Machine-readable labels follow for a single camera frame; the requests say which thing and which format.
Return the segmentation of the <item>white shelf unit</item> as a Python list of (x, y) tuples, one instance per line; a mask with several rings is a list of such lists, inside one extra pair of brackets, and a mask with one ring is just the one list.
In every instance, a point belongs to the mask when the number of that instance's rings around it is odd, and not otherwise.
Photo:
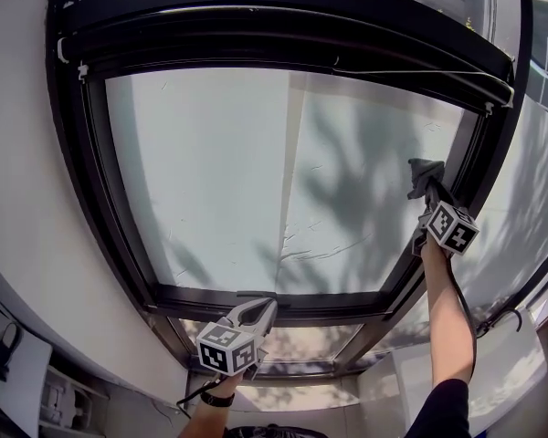
[(103, 428), (109, 400), (106, 392), (48, 365), (41, 393), (39, 429), (105, 438)]

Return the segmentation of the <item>adjacent frosted window pane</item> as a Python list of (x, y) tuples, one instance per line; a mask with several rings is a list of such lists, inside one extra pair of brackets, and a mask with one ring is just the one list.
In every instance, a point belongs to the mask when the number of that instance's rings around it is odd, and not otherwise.
[(454, 275), (471, 308), (519, 291), (548, 256), (548, 112), (526, 98), (505, 160)]

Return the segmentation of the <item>low window pane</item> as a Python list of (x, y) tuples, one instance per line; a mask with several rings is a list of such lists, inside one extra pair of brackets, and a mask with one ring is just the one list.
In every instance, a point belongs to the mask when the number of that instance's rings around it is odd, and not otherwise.
[(361, 325), (273, 328), (263, 349), (269, 362), (332, 360), (360, 330)]

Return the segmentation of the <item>frosted window glass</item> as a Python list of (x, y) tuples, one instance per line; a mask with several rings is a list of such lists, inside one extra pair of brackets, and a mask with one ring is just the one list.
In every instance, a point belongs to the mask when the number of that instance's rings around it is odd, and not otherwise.
[(376, 291), (416, 226), (409, 160), (448, 157), (460, 108), (355, 79), (202, 68), (106, 83), (111, 134), (164, 285)]

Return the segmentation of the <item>black roller blind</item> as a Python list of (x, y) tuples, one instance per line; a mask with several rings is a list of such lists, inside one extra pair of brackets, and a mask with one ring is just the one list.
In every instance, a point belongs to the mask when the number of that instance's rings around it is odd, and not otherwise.
[(158, 12), (58, 41), (64, 63), (93, 78), (192, 68), (267, 68), (354, 78), (490, 113), (513, 105), (508, 80), (467, 56), (386, 27), (314, 12), (266, 7), (194, 7)]

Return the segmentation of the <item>person's right forearm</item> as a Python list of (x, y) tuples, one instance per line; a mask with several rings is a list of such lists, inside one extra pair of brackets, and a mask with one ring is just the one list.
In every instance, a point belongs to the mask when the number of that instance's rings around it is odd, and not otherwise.
[(464, 308), (448, 271), (448, 259), (431, 235), (422, 246), (421, 258), (427, 285), (432, 381), (468, 383), (475, 353), (473, 336)]

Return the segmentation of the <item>grey cloth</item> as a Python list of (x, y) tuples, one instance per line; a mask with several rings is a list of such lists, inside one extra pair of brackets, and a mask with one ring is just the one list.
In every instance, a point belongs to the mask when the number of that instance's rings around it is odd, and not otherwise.
[(411, 168), (412, 190), (407, 194), (409, 200), (418, 199), (426, 195), (430, 186), (441, 183), (445, 174), (443, 161), (431, 161), (421, 158), (408, 160)]

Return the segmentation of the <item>black wristwatch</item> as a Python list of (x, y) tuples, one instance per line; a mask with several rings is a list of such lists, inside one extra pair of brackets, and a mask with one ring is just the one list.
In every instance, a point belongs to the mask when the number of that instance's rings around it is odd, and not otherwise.
[(203, 391), (200, 394), (200, 399), (203, 403), (214, 408), (229, 408), (235, 399), (235, 395), (231, 394), (228, 397), (217, 397), (208, 391)]

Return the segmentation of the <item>white panel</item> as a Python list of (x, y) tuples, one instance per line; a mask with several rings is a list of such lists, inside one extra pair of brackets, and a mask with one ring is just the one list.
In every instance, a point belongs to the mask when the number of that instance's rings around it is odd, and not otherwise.
[[(510, 412), (547, 372), (543, 347), (528, 310), (509, 313), (477, 340), (469, 384), (469, 432), (475, 437)], [(392, 352), (399, 392), (396, 409), (404, 435), (431, 391), (427, 343)]]

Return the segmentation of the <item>black curved window latch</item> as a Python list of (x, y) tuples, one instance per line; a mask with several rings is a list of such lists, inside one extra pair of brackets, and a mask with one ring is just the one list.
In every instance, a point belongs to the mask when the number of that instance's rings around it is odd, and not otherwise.
[(504, 310), (499, 311), (497, 314), (489, 317), (480, 323), (477, 327), (477, 338), (480, 339), (484, 337), (489, 331), (491, 331), (506, 315), (515, 315), (518, 320), (518, 325), (516, 331), (519, 332), (522, 329), (522, 314), (516, 308), (505, 308)]

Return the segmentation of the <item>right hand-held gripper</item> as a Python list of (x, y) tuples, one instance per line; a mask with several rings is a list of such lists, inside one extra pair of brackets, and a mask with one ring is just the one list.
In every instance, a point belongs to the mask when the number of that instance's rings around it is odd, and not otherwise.
[(413, 233), (413, 255), (421, 254), (426, 237), (431, 234), (441, 248), (463, 256), (479, 233), (474, 219), (452, 205), (453, 195), (436, 179), (427, 181), (425, 204), (427, 210), (419, 216)]

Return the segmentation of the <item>white side table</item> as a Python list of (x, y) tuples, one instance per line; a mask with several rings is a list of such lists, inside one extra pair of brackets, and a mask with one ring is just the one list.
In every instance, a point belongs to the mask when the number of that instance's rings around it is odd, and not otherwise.
[[(0, 312), (0, 334), (12, 328)], [(0, 381), (0, 409), (21, 430), (34, 437), (40, 400), (52, 348), (42, 339), (23, 330), (20, 344), (8, 363), (6, 380)]]

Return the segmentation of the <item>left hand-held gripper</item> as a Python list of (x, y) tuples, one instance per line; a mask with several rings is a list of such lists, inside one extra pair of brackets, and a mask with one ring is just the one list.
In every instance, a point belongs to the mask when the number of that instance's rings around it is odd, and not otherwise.
[(208, 323), (195, 345), (201, 365), (220, 375), (253, 380), (267, 352), (262, 348), (278, 313), (278, 302), (263, 297), (233, 308), (227, 318)]

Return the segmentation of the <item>black device with loop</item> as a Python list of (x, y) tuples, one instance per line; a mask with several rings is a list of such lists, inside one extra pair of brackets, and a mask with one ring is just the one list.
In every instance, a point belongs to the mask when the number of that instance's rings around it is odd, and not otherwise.
[(23, 338), (19, 324), (10, 322), (0, 332), (0, 381), (7, 382), (9, 363)]

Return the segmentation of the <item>person's left forearm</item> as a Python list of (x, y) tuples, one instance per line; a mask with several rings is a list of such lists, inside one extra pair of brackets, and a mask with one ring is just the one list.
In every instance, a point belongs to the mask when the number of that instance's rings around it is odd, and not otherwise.
[(240, 372), (235, 376), (224, 377), (222, 380), (213, 381), (203, 386), (200, 389), (199, 401), (193, 415), (177, 438), (223, 438), (230, 407), (211, 407), (201, 401), (200, 394), (203, 391), (208, 391), (217, 397), (235, 395), (243, 376), (244, 373)]

